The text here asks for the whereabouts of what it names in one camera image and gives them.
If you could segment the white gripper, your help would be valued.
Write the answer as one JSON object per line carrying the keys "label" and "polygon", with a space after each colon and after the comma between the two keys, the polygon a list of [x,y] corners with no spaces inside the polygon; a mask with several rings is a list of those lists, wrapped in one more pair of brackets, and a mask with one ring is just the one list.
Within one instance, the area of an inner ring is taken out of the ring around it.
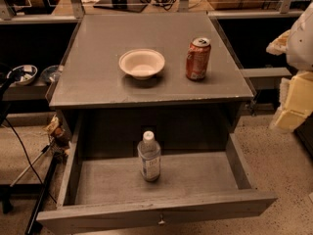
{"label": "white gripper", "polygon": [[270,128],[281,133],[294,132],[313,113],[313,3],[292,25],[291,30],[275,38],[266,47],[272,55],[287,51],[287,62],[299,72],[291,79],[282,78],[280,106]]}

